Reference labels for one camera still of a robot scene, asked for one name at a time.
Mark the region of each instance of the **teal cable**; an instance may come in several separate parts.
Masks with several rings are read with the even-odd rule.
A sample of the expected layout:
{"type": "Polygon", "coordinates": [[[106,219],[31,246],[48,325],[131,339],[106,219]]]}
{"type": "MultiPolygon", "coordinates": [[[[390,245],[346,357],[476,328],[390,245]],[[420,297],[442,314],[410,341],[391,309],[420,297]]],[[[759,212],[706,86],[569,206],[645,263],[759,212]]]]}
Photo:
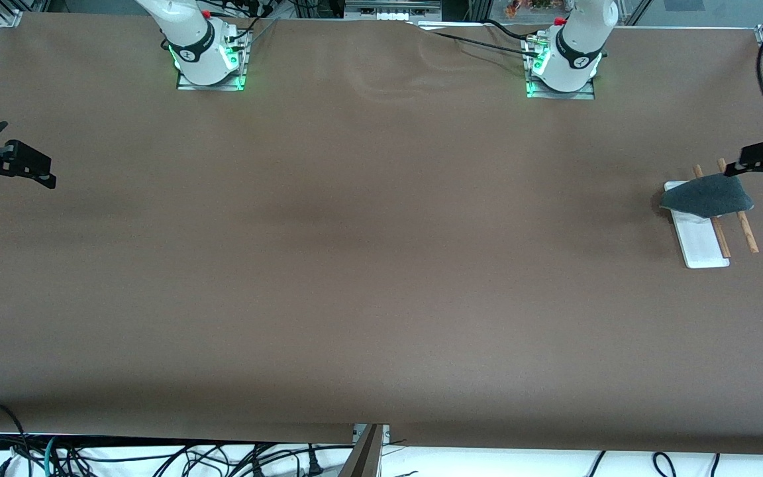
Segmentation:
{"type": "Polygon", "coordinates": [[[49,468],[49,461],[52,459],[52,445],[57,439],[57,435],[49,439],[49,443],[46,444],[46,452],[43,453],[43,470],[46,471],[46,477],[52,477],[52,469],[49,468]]]}

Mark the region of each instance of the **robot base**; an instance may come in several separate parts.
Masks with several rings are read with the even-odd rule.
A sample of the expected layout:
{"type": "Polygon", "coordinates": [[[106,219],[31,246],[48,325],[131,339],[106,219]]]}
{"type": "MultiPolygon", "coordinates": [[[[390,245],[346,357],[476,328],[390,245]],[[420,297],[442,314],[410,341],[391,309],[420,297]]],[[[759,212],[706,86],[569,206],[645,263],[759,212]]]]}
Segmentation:
{"type": "MultiPolygon", "coordinates": [[[[228,35],[236,36],[236,25],[228,24],[228,35]]],[[[225,55],[229,58],[231,63],[239,64],[233,72],[225,76],[222,81],[216,82],[212,85],[197,85],[190,82],[181,70],[178,72],[178,79],[176,80],[176,89],[182,91],[243,91],[246,87],[246,71],[249,67],[249,51],[252,45],[252,31],[246,33],[234,42],[227,43],[229,50],[225,52],[225,55]]]]}
{"type": "MultiPolygon", "coordinates": [[[[543,45],[540,43],[535,43],[532,45],[532,43],[529,43],[526,40],[520,40],[520,46],[523,51],[533,51],[538,52],[538,54],[541,54],[543,49],[543,45]]],[[[548,87],[543,82],[543,79],[532,73],[536,61],[538,61],[538,58],[532,58],[529,56],[523,57],[523,67],[526,70],[527,97],[545,97],[546,99],[594,99],[592,79],[588,79],[587,83],[585,83],[582,89],[578,91],[571,91],[570,93],[555,91],[551,87],[548,87]]]]}

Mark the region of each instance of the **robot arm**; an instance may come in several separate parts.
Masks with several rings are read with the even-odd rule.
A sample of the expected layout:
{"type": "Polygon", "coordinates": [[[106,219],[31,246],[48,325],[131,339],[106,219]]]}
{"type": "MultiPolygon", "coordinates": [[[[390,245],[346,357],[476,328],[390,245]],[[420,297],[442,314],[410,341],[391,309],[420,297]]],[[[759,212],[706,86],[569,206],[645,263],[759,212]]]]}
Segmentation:
{"type": "Polygon", "coordinates": [[[596,75],[602,48],[620,18],[615,0],[576,0],[566,24],[549,27],[548,52],[533,73],[556,91],[577,91],[596,75]]]}
{"type": "Polygon", "coordinates": [[[196,0],[136,2],[158,22],[176,67],[190,82],[212,85],[238,68],[230,57],[231,35],[236,35],[236,27],[218,18],[206,19],[196,0]]]}

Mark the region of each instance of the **wooden dowel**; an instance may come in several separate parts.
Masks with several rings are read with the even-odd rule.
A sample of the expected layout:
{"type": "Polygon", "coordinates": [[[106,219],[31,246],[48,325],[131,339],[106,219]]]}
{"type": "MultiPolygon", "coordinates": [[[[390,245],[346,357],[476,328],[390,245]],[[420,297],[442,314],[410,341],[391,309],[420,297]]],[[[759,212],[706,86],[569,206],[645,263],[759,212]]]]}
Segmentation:
{"type": "MultiPolygon", "coordinates": [[[[702,167],[700,167],[699,164],[693,167],[693,174],[697,176],[697,178],[702,178],[702,167]]],[[[712,217],[711,225],[714,226],[714,233],[717,235],[717,244],[720,244],[720,251],[723,253],[723,258],[730,258],[732,253],[729,252],[729,244],[726,243],[726,236],[723,235],[723,226],[720,224],[720,219],[712,217]]]]}
{"type": "MultiPolygon", "coordinates": [[[[720,172],[726,172],[726,160],[723,158],[717,160],[717,167],[720,168],[720,172]]],[[[744,238],[747,239],[747,245],[750,247],[750,252],[758,253],[758,244],[755,242],[755,236],[752,233],[752,227],[750,227],[750,221],[747,220],[747,213],[744,211],[738,212],[738,221],[741,223],[741,230],[744,231],[744,238]]]]}

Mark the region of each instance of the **gray floor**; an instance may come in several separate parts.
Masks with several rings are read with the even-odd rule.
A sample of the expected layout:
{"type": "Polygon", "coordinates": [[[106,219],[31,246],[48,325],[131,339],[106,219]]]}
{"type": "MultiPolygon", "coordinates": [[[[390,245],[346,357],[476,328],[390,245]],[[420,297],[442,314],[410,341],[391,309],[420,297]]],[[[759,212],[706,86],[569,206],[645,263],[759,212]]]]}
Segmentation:
{"type": "MultiPolygon", "coordinates": [[[[638,2],[627,0],[630,6],[638,2]]],[[[49,10],[146,14],[134,0],[52,0],[49,10]]],[[[639,24],[648,27],[755,27],[762,22],[763,0],[654,0],[639,24]]]]}

